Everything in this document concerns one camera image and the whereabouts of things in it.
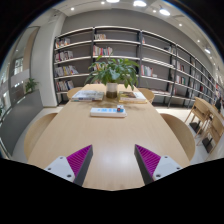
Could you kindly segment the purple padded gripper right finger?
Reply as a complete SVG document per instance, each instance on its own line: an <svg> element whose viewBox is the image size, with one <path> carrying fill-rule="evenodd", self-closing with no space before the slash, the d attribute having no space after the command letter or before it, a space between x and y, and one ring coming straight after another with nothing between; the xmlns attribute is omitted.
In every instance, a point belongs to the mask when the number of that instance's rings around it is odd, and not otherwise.
<svg viewBox="0 0 224 224"><path fill-rule="evenodd" d="M135 145L134 155L145 185L182 169L182 167L168 155L159 156L140 145Z"/></svg>

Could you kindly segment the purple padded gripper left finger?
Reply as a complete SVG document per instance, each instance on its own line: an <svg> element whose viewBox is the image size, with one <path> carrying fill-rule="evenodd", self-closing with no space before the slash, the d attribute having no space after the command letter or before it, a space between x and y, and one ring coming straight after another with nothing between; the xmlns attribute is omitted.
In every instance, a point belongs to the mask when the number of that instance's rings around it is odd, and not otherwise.
<svg viewBox="0 0 224 224"><path fill-rule="evenodd" d="M59 156L45 170L76 185L82 186L92 156L93 147L89 145L67 157Z"/></svg>

